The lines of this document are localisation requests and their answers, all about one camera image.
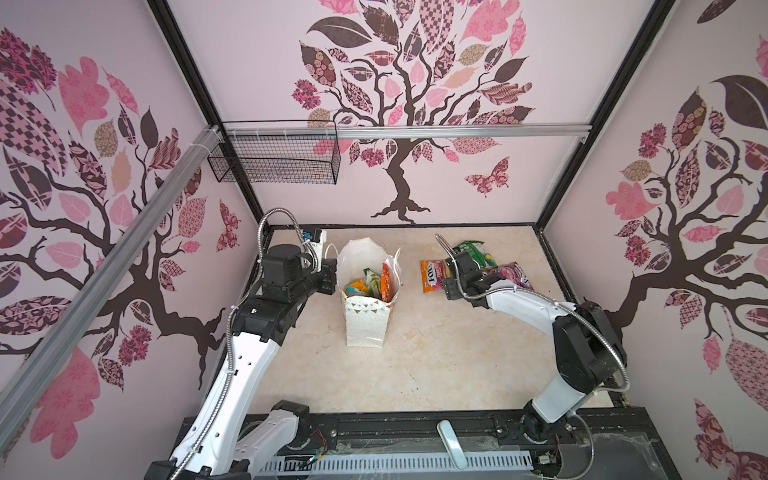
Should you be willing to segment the purple candy packet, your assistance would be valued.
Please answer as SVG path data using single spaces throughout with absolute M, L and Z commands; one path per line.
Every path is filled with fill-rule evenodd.
M 497 265 L 490 268 L 488 272 L 502 276 L 504 279 L 513 282 L 518 288 L 529 291 L 534 290 L 523 268 L 517 262 Z

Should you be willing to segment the green lemon candy bag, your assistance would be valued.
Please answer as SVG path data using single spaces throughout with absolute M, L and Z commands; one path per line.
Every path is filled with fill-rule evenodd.
M 364 284 L 368 291 L 368 296 L 382 300 L 381 276 L 371 268 L 365 268 L 363 273 L 365 274 Z

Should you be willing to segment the green small snack packet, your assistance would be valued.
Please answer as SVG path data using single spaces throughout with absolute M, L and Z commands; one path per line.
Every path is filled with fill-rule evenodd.
M 498 266 L 494 257 L 485 249 L 483 241 L 465 240 L 455 245 L 453 250 L 456 253 L 467 253 L 482 270 L 488 270 Z

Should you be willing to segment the yellow gummy snack bag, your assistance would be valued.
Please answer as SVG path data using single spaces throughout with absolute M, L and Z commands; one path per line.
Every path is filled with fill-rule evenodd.
M 355 280 L 350 284 L 350 287 L 358 289 L 358 290 L 366 290 L 367 285 L 365 284 L 365 281 L 363 279 Z

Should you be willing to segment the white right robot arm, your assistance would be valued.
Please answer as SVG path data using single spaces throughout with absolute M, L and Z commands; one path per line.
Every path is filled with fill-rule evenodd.
M 528 441 L 544 443 L 561 421 L 591 396 L 610 388 L 616 375 L 618 392 L 628 389 L 625 350 L 606 312 L 598 304 L 560 302 L 522 288 L 496 272 L 484 272 L 467 253 L 446 259 L 449 276 L 442 281 L 446 297 L 521 320 L 553 341 L 556 374 L 523 408 L 521 429 Z

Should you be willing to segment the orange skittles style packet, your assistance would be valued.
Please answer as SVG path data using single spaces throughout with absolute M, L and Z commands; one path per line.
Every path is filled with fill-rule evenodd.
M 424 294 L 442 290 L 444 280 L 451 277 L 444 260 L 421 260 L 420 272 Z

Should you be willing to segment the orange snack packet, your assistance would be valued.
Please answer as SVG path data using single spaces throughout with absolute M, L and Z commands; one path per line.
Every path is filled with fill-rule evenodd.
M 384 262 L 382 264 L 382 272 L 380 276 L 381 300 L 384 303 L 390 303 L 394 297 L 394 287 L 391 274 L 391 267 L 387 262 Z

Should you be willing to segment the white paper gift bag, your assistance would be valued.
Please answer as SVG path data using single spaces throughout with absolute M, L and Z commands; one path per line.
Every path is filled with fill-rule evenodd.
M 348 347 L 380 348 L 402 285 L 401 250 L 371 238 L 350 240 L 335 257 Z

